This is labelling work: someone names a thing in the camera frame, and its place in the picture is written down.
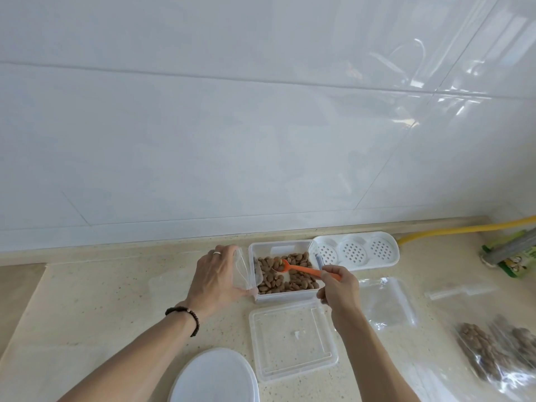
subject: white drainer tray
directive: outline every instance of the white drainer tray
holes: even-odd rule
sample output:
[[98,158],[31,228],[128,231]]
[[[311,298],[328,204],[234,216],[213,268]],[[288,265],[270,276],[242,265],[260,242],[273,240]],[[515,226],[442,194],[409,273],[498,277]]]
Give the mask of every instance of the white drainer tray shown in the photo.
[[383,231],[319,235],[313,241],[325,265],[341,265],[350,271],[393,266],[400,259],[396,240]]

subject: hand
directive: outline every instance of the hand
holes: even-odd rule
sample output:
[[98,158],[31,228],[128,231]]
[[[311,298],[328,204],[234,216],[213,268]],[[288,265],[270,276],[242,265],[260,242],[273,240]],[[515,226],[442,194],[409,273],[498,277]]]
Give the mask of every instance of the hand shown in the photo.
[[247,290],[233,286],[233,254],[237,248],[236,245],[217,245],[215,250],[199,258],[188,296],[177,306],[191,309],[203,322],[247,295]]
[[[321,279],[325,286],[318,290],[316,297],[321,299],[323,304],[331,307],[331,318],[337,327],[337,324],[343,321],[348,314],[361,313],[359,281],[343,266],[325,265],[322,270]],[[328,272],[340,275],[341,280],[337,281]]]

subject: orange spoon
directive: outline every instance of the orange spoon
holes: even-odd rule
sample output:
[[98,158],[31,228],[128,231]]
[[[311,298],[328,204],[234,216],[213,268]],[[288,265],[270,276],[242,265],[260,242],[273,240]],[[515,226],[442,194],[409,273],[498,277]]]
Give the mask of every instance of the orange spoon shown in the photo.
[[[283,269],[282,271],[279,271],[280,273],[288,272],[290,269],[293,269],[293,270],[308,273],[309,275],[313,275],[315,277],[320,277],[320,274],[322,272],[319,270],[314,270],[313,268],[305,268],[304,266],[300,266],[300,265],[291,265],[288,263],[286,259],[283,260],[283,265],[285,266],[285,269]],[[337,279],[338,281],[340,281],[342,278],[340,275],[336,273],[328,272],[328,274],[334,277],[335,279]]]

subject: left hand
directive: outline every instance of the left hand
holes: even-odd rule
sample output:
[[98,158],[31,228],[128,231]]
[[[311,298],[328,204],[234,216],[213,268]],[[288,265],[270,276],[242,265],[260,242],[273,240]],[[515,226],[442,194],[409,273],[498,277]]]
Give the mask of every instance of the left hand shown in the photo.
[[247,290],[233,286],[233,255],[237,249],[236,245],[217,245],[199,258],[188,296],[177,306],[189,308],[203,322],[247,295]]

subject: countertop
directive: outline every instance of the countertop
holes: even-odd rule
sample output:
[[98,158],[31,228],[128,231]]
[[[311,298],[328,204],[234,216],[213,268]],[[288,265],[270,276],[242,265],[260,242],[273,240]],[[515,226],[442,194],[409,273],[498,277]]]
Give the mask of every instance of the countertop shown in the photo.
[[[480,274],[521,305],[514,313],[532,323],[528,327],[536,332],[536,319],[529,312],[536,305],[532,291],[523,281],[484,267],[478,259],[481,244],[477,234],[417,240],[402,247],[396,266],[356,273],[359,278],[390,276],[403,282],[418,324],[388,327],[379,336],[423,401],[504,399],[470,370],[424,295],[431,285]],[[0,400],[55,401],[161,319],[166,308],[182,300],[197,259],[209,249],[157,255],[148,251],[149,255],[142,252],[138,256],[49,264],[0,362]],[[199,352],[213,347],[235,350],[254,367],[248,316],[263,306],[251,297],[243,298],[212,317],[171,364],[151,401],[166,401],[182,367]],[[267,385],[261,383],[261,401],[361,400],[341,338],[334,330],[333,336],[339,351],[337,365]]]

